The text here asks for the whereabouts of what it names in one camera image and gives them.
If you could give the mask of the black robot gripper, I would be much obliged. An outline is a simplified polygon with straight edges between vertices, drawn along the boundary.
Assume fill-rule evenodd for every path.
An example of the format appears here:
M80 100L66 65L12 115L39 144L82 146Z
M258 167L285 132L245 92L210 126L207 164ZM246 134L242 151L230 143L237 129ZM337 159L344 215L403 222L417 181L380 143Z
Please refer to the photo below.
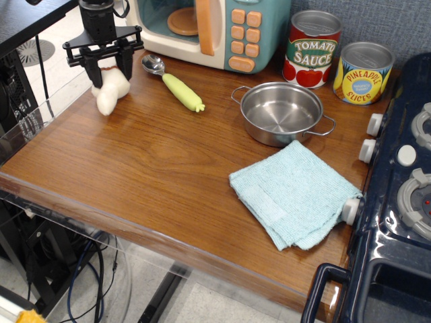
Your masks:
M133 53L143 48L140 26L115 26L114 18L121 17L114 9L113 1L79 1L79 11L84 31L78 37L63 44L70 67L83 65L83 54L74 55L73 49L98 46L102 57L115 55L117 67L127 80L133 73ZM85 57L84 67L94 87L103 85L101 70L95 57Z

